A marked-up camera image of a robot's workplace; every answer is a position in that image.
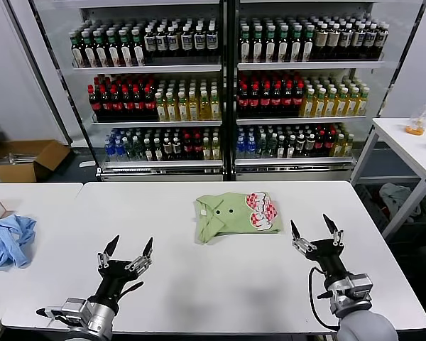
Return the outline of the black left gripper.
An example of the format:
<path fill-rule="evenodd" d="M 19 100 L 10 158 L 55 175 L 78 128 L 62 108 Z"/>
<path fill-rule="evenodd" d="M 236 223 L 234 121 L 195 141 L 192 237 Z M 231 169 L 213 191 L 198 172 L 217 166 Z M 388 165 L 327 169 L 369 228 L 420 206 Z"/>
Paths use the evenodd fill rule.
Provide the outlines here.
<path fill-rule="evenodd" d="M 140 281 L 124 290 L 124 286 L 128 282 L 136 281 L 153 263 L 151 258 L 153 252 L 152 237 L 144 247 L 142 255 L 133 261 L 111 260 L 118 241 L 119 235 L 116 235 L 106 245 L 104 251 L 97 254 L 98 269 L 102 281 L 94 294 L 94 303 L 117 305 L 127 293 L 142 287 L 143 282 Z"/>

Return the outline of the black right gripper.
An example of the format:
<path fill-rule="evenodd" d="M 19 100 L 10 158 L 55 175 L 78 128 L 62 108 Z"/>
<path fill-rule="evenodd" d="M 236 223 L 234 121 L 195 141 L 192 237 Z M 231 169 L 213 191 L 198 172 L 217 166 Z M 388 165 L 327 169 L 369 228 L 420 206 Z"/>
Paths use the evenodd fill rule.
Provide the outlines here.
<path fill-rule="evenodd" d="M 310 261 L 316 261 L 324 276 L 325 281 L 339 281 L 347 276 L 347 270 L 340 259 L 344 250 L 343 230 L 338 229 L 336 223 L 326 214 L 322 215 L 333 239 L 321 239 L 313 242 L 301 237 L 294 221 L 290 221 L 292 245 Z"/>

